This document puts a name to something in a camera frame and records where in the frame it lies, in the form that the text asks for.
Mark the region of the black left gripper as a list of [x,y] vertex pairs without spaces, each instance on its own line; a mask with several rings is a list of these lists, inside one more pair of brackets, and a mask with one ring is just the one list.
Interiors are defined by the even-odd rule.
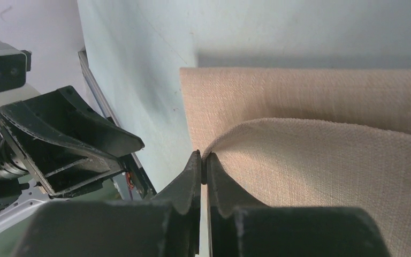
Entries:
[[[80,153],[31,139],[1,118],[0,124],[4,132],[4,137],[0,132],[0,212],[15,206],[21,195],[31,194],[29,189],[39,184],[53,198],[68,198],[100,188],[104,179],[124,168],[123,156]],[[19,181],[29,174],[38,182],[35,186]]]

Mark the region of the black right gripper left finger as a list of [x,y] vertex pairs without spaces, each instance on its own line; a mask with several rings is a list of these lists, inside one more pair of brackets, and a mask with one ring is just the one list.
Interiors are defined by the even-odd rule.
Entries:
[[201,155],[141,201],[51,202],[33,215],[13,256],[195,256],[199,252]]

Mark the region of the beige cloth napkin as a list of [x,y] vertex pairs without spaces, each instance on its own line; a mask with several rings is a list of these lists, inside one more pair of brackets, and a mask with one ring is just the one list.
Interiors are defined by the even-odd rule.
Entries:
[[192,145],[269,206],[356,206],[411,256],[411,70],[182,68]]

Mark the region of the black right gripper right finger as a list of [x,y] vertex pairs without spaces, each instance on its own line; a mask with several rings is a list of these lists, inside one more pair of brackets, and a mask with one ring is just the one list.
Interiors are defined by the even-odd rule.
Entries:
[[206,159],[211,256],[389,256],[375,221],[355,207],[270,207],[218,156]]

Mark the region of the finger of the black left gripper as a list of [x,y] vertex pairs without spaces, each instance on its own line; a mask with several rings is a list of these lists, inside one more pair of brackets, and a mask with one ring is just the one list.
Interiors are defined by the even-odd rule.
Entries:
[[0,107],[3,124],[31,139],[97,156],[118,158],[144,147],[95,112],[72,86]]

